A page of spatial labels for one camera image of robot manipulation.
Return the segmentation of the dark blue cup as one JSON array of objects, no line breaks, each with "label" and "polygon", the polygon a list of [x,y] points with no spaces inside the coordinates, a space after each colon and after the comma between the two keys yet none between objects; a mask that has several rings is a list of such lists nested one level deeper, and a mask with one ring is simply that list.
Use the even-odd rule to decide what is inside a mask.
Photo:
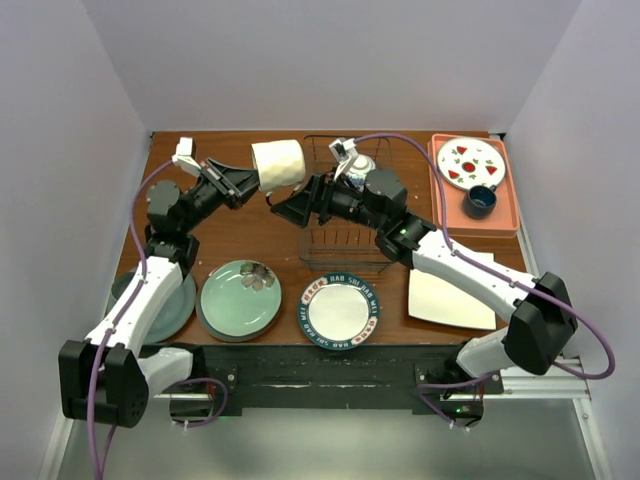
[{"label": "dark blue cup", "polygon": [[496,185],[475,185],[463,199],[462,209],[469,218],[480,220],[487,218],[497,204]]}]

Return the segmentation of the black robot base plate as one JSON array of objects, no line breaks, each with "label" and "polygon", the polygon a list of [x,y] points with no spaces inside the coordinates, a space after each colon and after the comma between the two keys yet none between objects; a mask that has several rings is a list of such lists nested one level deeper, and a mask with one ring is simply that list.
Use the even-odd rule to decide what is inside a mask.
[{"label": "black robot base plate", "polygon": [[409,410],[441,408],[455,420],[478,421],[483,402],[503,393],[492,374],[478,386],[455,388],[456,345],[364,345],[330,351],[314,345],[205,345],[205,374],[222,387],[196,384],[169,390],[175,421],[246,409]]}]

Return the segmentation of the cream ceramic mug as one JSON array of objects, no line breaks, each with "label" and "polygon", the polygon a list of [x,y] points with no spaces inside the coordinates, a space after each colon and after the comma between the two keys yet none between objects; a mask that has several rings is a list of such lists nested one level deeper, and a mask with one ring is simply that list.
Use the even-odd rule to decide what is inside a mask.
[{"label": "cream ceramic mug", "polygon": [[259,175],[259,190],[266,196],[294,187],[306,176],[301,144],[297,140],[278,140],[251,145],[253,167]]}]

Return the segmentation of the grey ceramic mug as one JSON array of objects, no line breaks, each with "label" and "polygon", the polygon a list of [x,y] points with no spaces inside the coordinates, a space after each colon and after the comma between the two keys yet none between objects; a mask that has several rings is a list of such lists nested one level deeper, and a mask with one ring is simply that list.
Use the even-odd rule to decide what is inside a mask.
[{"label": "grey ceramic mug", "polygon": [[116,302],[119,300],[122,294],[126,291],[127,287],[129,286],[129,284],[131,283],[134,277],[135,277],[135,272],[129,271],[121,274],[114,280],[111,286],[110,296],[109,296],[108,305],[110,308],[112,308],[116,304]]}]

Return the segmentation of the blue floral white bowl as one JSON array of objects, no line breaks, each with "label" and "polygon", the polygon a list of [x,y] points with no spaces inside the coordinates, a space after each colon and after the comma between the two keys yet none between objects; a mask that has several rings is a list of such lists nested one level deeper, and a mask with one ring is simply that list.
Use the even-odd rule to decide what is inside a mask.
[{"label": "blue floral white bowl", "polygon": [[351,167],[346,171],[346,177],[358,189],[362,190],[368,173],[376,169],[376,164],[371,157],[359,154]]}]

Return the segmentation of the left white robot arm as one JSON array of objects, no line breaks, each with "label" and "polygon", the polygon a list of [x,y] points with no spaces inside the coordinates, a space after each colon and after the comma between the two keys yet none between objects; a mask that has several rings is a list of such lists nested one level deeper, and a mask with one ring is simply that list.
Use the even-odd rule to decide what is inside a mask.
[{"label": "left white robot arm", "polygon": [[186,191],[170,180],[145,181],[145,237],[136,239],[140,261],[125,292],[82,341],[68,340],[58,354],[62,412],[69,419],[132,428],[149,400],[177,385],[200,390],[207,368],[196,347],[140,352],[158,313],[183,284],[198,253],[192,230],[221,206],[241,208],[258,190],[255,169],[212,159],[183,160],[195,176]]}]

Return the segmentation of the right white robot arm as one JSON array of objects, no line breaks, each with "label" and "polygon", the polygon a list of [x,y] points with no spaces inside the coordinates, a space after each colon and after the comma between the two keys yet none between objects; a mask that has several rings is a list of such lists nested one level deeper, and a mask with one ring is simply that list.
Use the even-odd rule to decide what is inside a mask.
[{"label": "right white robot arm", "polygon": [[389,260],[433,275],[473,296],[506,327],[466,342],[445,369],[448,386],[469,392],[481,377],[512,366],[544,375],[578,327],[564,281],[512,271],[445,237],[407,207],[407,190],[390,170],[369,172],[361,189],[332,174],[315,174],[298,192],[271,205],[272,213],[304,228],[341,218],[373,229]]}]

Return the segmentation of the salmon pink tray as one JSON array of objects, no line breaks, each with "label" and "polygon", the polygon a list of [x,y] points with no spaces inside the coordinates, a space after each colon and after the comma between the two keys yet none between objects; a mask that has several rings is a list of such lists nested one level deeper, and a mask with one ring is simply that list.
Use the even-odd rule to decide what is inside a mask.
[{"label": "salmon pink tray", "polygon": [[[436,170],[429,173],[433,223],[446,218],[451,235],[513,238],[520,229],[519,206],[504,143],[499,139],[434,134],[427,151]],[[482,185],[493,191],[496,203],[480,219],[463,209],[470,188]]]}]

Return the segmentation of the green plate with flower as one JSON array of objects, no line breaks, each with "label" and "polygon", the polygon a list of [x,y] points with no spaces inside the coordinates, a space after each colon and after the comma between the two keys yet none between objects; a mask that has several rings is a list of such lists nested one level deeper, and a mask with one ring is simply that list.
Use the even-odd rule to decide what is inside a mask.
[{"label": "green plate with flower", "polygon": [[277,317],[282,287],[264,263],[236,260],[210,273],[198,300],[212,327],[224,334],[243,335]]}]

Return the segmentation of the white plate teal lettered rim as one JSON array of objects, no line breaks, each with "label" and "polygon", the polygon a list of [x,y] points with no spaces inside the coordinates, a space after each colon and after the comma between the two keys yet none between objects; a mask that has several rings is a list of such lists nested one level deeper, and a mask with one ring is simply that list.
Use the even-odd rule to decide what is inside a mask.
[{"label": "white plate teal lettered rim", "polygon": [[298,325],[316,346],[347,351],[366,342],[380,319],[374,287],[363,278],[332,272],[311,281],[297,305]]}]

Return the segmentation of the dark plate under green plate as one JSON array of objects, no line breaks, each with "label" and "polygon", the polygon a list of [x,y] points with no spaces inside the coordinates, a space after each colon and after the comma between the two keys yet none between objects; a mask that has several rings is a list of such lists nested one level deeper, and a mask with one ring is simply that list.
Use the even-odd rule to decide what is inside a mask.
[{"label": "dark plate under green plate", "polygon": [[262,334],[264,334],[265,332],[267,332],[269,329],[272,328],[272,326],[276,323],[277,317],[274,317],[272,320],[270,320],[264,327],[261,327],[260,329],[257,329],[253,332],[247,333],[247,334],[243,334],[243,335],[228,335],[228,334],[224,334],[221,331],[215,329],[214,327],[212,327],[209,322],[207,321],[204,312],[201,308],[201,304],[200,301],[197,300],[195,303],[195,312],[197,315],[197,318],[199,319],[200,323],[203,325],[203,327],[205,328],[205,330],[214,338],[216,338],[217,340],[220,341],[224,341],[224,342],[230,342],[230,343],[241,343],[241,342],[247,342],[253,339],[256,339],[257,337],[261,336]]}]

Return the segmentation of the grey-green round plate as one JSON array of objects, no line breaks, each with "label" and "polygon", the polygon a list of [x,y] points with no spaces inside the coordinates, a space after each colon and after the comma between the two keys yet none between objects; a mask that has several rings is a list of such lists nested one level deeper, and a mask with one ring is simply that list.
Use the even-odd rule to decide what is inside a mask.
[{"label": "grey-green round plate", "polygon": [[[191,274],[164,303],[144,339],[144,345],[163,342],[179,332],[191,317],[196,302],[196,284]],[[107,303],[106,312],[112,308]]]}]

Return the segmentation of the watermelon pattern white plate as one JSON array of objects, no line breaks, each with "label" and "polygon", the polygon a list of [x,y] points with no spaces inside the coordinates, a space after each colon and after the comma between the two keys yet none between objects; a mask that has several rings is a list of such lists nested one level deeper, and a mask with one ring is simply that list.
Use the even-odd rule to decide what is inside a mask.
[{"label": "watermelon pattern white plate", "polygon": [[507,166],[501,153],[487,141],[472,137],[447,140],[438,150],[436,164],[443,179],[468,191],[475,185],[500,185]]}]

